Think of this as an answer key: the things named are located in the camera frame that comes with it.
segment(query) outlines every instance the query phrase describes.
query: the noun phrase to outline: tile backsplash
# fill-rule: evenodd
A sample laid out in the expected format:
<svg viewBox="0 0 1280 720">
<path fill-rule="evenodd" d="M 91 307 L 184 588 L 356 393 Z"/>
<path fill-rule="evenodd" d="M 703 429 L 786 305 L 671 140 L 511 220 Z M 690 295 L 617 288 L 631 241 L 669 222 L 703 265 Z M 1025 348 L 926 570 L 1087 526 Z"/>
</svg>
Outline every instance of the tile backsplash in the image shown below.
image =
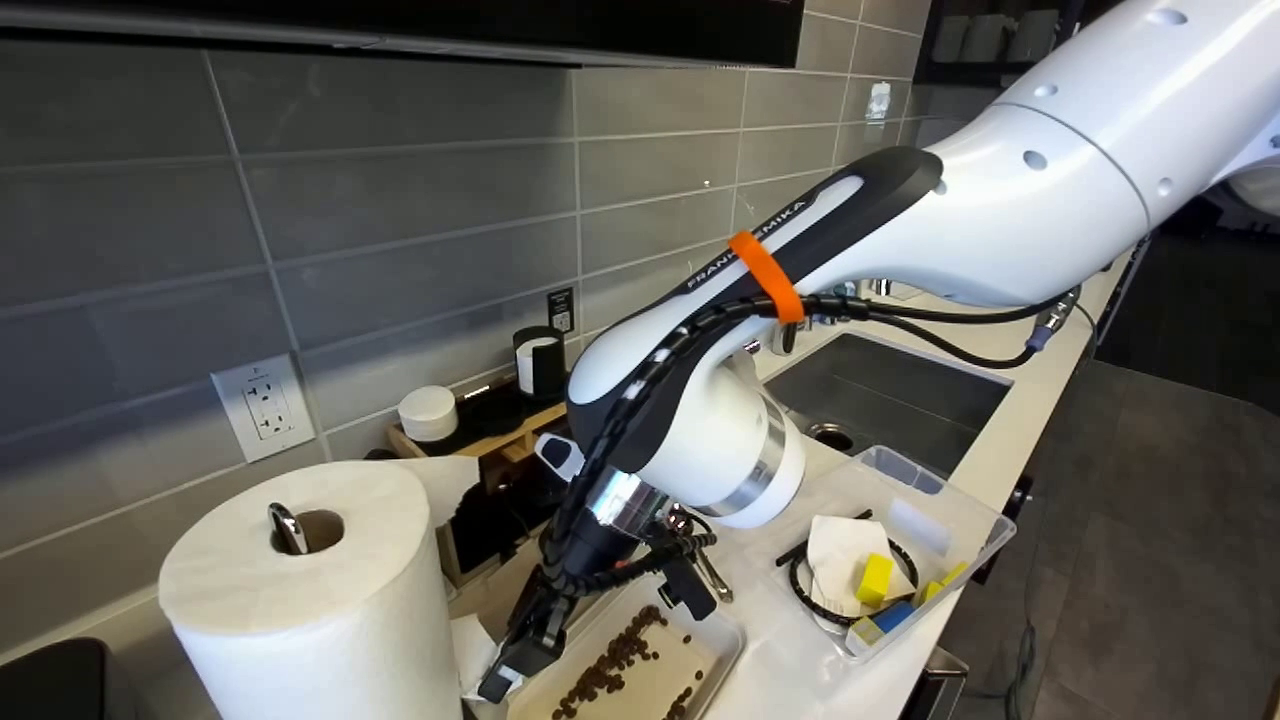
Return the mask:
<svg viewBox="0 0 1280 720">
<path fill-rule="evenodd" d="M 407 389 L 503 367 L 547 288 L 591 334 L 911 140 L 922 15 L 811 0 L 797 69 L 0 39 L 0 653 L 251 479 L 363 455 Z M 208 373 L 279 350 L 321 436 L 242 463 Z"/>
</svg>

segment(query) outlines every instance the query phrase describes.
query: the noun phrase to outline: orange band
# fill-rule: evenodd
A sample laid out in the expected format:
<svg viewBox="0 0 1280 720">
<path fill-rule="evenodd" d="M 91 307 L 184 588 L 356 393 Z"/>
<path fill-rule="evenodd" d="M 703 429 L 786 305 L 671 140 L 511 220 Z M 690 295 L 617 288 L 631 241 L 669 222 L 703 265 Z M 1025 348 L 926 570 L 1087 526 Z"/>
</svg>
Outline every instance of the orange band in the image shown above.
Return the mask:
<svg viewBox="0 0 1280 720">
<path fill-rule="evenodd" d="M 793 274 L 774 265 L 774 254 L 760 242 L 760 235 L 753 231 L 737 231 L 727 241 L 732 254 L 748 265 L 748 272 L 757 274 L 757 284 L 764 288 L 764 295 L 774 307 L 780 325 L 801 325 L 805 319 L 805 298 L 793 284 Z"/>
</svg>

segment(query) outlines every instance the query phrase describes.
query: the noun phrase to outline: black cable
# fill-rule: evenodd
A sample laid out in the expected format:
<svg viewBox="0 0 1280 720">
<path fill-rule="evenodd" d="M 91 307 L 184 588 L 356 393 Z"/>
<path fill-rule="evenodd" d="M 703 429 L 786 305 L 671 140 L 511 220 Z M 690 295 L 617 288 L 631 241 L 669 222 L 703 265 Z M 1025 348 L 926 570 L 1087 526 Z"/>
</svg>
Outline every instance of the black cable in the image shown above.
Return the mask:
<svg viewBox="0 0 1280 720">
<path fill-rule="evenodd" d="M 1039 315 L 1048 307 L 1056 307 L 1062 295 L 1051 295 L 1045 305 L 1025 305 L 1011 310 L 934 310 L 934 307 L 902 307 L 902 305 L 868 305 L 872 319 L 875 315 L 908 315 L 908 319 L 931 319 L 931 325 L 1011 325 L 1011 319 L 1028 319 Z"/>
<path fill-rule="evenodd" d="M 895 315 L 872 315 L 875 325 L 886 325 L 886 327 L 900 327 L 908 334 L 920 334 L 922 345 L 948 350 L 948 355 L 959 355 L 962 362 L 981 362 L 981 367 L 1018 367 L 1025 360 L 1036 355 L 1031 345 L 1025 345 L 1017 355 L 972 355 L 966 348 L 920 327 L 920 325 L 908 325 L 908 319 L 895 319 Z"/>
<path fill-rule="evenodd" d="M 856 620 L 863 620 L 863 616 L 826 611 L 825 605 L 815 605 L 815 599 L 801 588 L 801 565 L 807 565 L 807 558 L 805 558 L 805 547 L 807 547 L 807 544 L 797 544 L 797 547 L 786 552 L 786 583 L 793 583 L 797 599 L 801 599 L 811 616 L 821 616 L 821 620 L 826 620 L 826 623 L 839 623 L 839 629 L 851 629 Z M 886 538 L 886 552 L 895 555 L 900 570 L 902 570 L 911 583 L 920 583 L 916 558 L 911 558 L 895 538 Z"/>
<path fill-rule="evenodd" d="M 671 509 L 669 511 L 669 519 L 671 519 L 671 532 L 676 537 L 695 537 L 690 526 L 700 526 L 700 537 L 708 538 L 708 544 L 714 544 L 714 526 L 703 519 L 703 515 L 695 515 L 690 509 Z"/>
<path fill-rule="evenodd" d="M 671 538 L 671 544 L 660 544 L 660 547 L 645 552 L 645 555 L 631 558 L 631 565 L 591 570 L 591 574 L 574 579 L 574 588 L 578 588 L 578 593 L 607 593 L 607 588 L 631 583 L 631 579 L 645 574 L 645 570 L 654 570 L 654 568 L 671 565 L 671 558 L 684 555 L 684 552 L 700 552 L 700 547 L 708 547 L 708 544 L 711 544 L 708 537 Z"/>
<path fill-rule="evenodd" d="M 1078 298 L 1072 307 L 1087 319 L 1087 327 L 1096 327 L 1090 310 Z"/>
</svg>

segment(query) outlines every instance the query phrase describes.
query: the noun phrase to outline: dark cabinet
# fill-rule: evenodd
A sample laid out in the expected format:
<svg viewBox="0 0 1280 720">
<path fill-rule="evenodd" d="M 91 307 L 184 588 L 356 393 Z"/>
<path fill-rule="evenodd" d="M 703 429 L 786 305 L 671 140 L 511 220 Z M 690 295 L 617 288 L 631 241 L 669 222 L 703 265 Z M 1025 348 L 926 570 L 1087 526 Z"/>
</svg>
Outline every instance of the dark cabinet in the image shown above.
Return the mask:
<svg viewBox="0 0 1280 720">
<path fill-rule="evenodd" d="M 1003 87 L 1112 5 L 1115 0 L 934 0 L 916 80 Z"/>
<path fill-rule="evenodd" d="M 805 0 L 0 0 L 0 27 L 539 63 L 797 63 Z"/>
</svg>

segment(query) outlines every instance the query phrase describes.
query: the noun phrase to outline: white robotic arm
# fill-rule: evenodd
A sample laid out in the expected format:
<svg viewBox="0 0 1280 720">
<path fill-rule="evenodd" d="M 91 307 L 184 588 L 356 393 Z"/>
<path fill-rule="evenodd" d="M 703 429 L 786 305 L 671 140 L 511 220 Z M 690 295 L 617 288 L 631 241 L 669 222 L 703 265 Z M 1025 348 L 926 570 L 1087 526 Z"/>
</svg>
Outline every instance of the white robotic arm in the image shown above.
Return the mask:
<svg viewBox="0 0 1280 720">
<path fill-rule="evenodd" d="M 895 279 L 985 307 L 1056 298 L 1216 178 L 1280 156 L 1276 48 L 1280 0 L 1124 0 L 962 131 L 846 163 L 757 235 L 801 295 Z M 586 463 L 482 697 L 560 654 L 582 574 L 651 544 L 654 504 L 753 526 L 793 501 L 801 433 L 732 362 L 771 327 L 722 250 L 578 355 L 566 404 Z"/>
<path fill-rule="evenodd" d="M 1280 156 L 1276 44 L 1280 0 L 1129 0 L 1018 76 L 962 131 L 926 147 L 939 159 L 926 196 L 793 279 L 805 295 L 839 279 L 895 279 L 959 305 L 1051 298 L 1216 178 Z M 839 174 L 757 235 L 782 254 L 859 192 L 875 185 Z M 603 399 L 660 334 L 741 274 L 744 265 L 720 254 L 695 288 L 617 325 L 574 362 L 566 399 Z M 669 440 L 641 467 L 645 482 L 714 509 L 774 455 L 766 399 L 722 362 L 766 327 L 771 319 L 744 319 L 703 350 Z M 774 470 L 774 491 L 757 497 L 760 509 L 720 515 L 760 522 L 782 509 L 782 488 L 801 476 L 797 442 L 782 442 Z"/>
</svg>

